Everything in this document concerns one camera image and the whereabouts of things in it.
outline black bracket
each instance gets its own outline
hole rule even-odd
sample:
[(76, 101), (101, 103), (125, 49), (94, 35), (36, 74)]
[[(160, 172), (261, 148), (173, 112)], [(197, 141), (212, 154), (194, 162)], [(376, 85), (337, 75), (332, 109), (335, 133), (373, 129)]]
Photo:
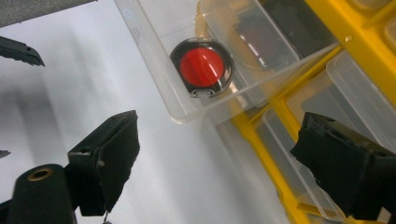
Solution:
[(106, 120), (69, 151), (70, 163), (38, 166), (21, 175), (13, 198), (0, 204), (0, 224), (77, 223), (111, 212), (139, 153), (135, 111)]
[(347, 217), (376, 220), (382, 207), (396, 215), (396, 155), (379, 144), (334, 119), (305, 113), (290, 153)]
[(35, 49), (21, 42), (7, 39), (2, 36), (0, 36), (0, 56), (29, 63), (30, 65), (45, 66), (43, 60)]

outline red button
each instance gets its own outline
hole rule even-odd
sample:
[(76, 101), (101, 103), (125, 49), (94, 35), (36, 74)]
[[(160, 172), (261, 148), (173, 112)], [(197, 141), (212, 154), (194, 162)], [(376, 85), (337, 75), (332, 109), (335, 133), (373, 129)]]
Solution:
[(180, 73), (194, 86), (209, 87), (224, 75), (224, 63), (212, 49), (192, 49), (181, 59)]

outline gray surface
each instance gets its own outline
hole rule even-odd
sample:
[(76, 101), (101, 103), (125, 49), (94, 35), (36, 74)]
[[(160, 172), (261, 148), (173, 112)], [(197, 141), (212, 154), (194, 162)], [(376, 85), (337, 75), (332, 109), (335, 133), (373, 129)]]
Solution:
[[(111, 115), (135, 109), (141, 151), (109, 215), (120, 223), (287, 223), (269, 177), (229, 123), (175, 124), (112, 1), (0, 29), (46, 67), (0, 58), (0, 202), (34, 166), (65, 153)], [(102, 223), (80, 217), (78, 223)]]
[(0, 0), (0, 27), (97, 0)]

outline plastic bin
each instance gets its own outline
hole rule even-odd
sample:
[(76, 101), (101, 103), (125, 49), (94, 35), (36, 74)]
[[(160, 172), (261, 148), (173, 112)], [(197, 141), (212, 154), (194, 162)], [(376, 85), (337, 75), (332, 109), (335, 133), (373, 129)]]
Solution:
[[(334, 47), (299, 57), (255, 0), (115, 2), (170, 116), (179, 123), (209, 115), (218, 124), (262, 105), (295, 71)], [(215, 97), (191, 98), (169, 58), (175, 46), (193, 37), (216, 39), (233, 55), (233, 81)]]
[[(310, 79), (286, 99), (291, 114), (303, 122), (305, 112), (345, 123), (396, 153), (396, 111), (346, 51), (327, 63), (326, 70)], [(300, 203), (314, 205), (329, 220), (344, 214), (321, 190), (309, 170), (290, 155), (294, 141), (273, 109), (262, 116), (256, 132)]]

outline gray component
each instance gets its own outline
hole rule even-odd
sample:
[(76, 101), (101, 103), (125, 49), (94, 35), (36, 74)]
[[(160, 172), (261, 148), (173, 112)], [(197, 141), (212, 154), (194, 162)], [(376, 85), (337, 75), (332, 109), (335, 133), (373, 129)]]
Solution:
[(12, 58), (30, 65), (44, 65), (43, 60), (35, 49), (11, 39), (0, 36), (0, 56)]
[(9, 151), (2, 151), (2, 150), (0, 150), (0, 159), (2, 159), (2, 158), (4, 158), (4, 157), (8, 156), (9, 153), (10, 153)]
[(0, 27), (93, 1), (95, 0), (0, 0)]

